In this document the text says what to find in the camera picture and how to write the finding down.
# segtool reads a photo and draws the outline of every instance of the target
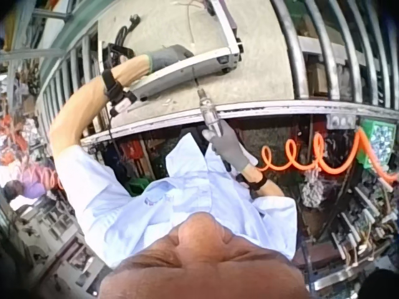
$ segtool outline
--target nose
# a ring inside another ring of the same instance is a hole
[[[225,228],[208,213],[196,213],[184,221],[178,229],[180,260],[190,262],[222,261],[226,244]]]

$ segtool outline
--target gray glove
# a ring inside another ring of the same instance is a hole
[[[182,45],[173,45],[148,53],[147,56],[150,58],[150,73],[153,73],[181,60],[190,58],[194,56],[194,54]]]
[[[222,137],[216,136],[214,132],[209,130],[203,130],[202,135],[212,143],[213,149],[223,160],[241,172],[249,164],[249,160],[240,147],[236,132],[224,120],[221,120],[221,126]]]

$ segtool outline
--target workbench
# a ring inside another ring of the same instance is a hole
[[[200,78],[201,86],[216,105],[293,99],[286,42],[271,3],[227,0],[226,4],[238,25],[238,37],[243,41],[243,60],[228,74]],[[129,26],[129,17],[134,14],[138,14],[142,21],[127,36],[124,46],[133,49],[137,55],[175,44],[183,45],[194,54],[226,46],[219,23],[205,9],[190,6],[193,45],[187,6],[173,5],[171,0],[120,0],[99,19],[99,41],[115,42],[119,29]],[[198,104],[195,84],[187,82],[155,95],[147,102],[134,104],[112,120],[112,128],[125,125],[133,128],[135,124],[153,123],[159,117],[168,121],[177,113],[195,114]]]

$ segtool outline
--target light blue shirt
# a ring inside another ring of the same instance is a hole
[[[170,177],[151,183],[137,197],[128,194],[109,167],[77,145],[65,149],[55,166],[87,244],[109,267],[195,212],[208,212],[234,234],[289,259],[296,251],[294,200],[269,196],[252,203],[249,190],[226,172],[221,158],[211,147],[204,157],[190,134],[166,157]]]

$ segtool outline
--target work surface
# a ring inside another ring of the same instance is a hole
[[[195,44],[191,44],[187,6],[189,0],[119,0],[99,20],[99,40],[115,42],[129,17],[138,14],[142,22],[124,43],[137,54],[181,44],[194,54],[225,47],[219,23],[206,10],[190,6],[190,22]],[[232,104],[294,98],[286,43],[268,0],[226,0],[238,25],[238,37],[244,45],[243,61],[226,75],[210,75],[200,84],[215,104]],[[151,120],[198,108],[193,82],[180,85],[137,103],[116,117],[112,127]]]

